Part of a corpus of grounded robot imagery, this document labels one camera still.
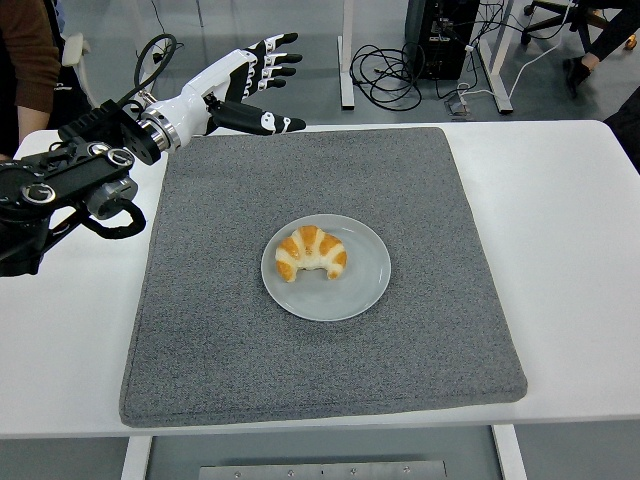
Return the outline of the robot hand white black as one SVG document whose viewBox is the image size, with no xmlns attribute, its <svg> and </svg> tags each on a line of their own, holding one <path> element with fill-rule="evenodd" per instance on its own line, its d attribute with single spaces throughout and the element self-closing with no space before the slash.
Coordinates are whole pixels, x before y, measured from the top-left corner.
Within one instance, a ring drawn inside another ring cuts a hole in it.
<svg viewBox="0 0 640 480">
<path fill-rule="evenodd" d="M 261 136 L 305 129 L 299 118 L 244 103 L 257 92 L 284 87 L 296 73 L 293 65 L 302 56 L 278 48 L 297 39 L 296 33 L 277 34 L 230 52 L 187 82 L 178 96 L 148 107 L 145 116 L 166 136 L 171 150 L 218 128 Z"/>
</svg>

